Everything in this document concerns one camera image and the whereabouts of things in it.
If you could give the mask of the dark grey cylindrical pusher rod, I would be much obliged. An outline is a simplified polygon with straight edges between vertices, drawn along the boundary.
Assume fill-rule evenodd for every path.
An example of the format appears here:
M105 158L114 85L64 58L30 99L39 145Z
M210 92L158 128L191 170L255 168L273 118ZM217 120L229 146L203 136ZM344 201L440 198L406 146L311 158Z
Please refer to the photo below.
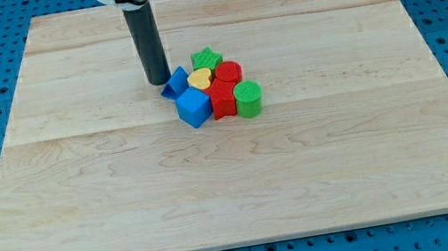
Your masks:
M123 11L123 14L147 80L155 86L165 84L171 73L151 3L146 2L136 10Z

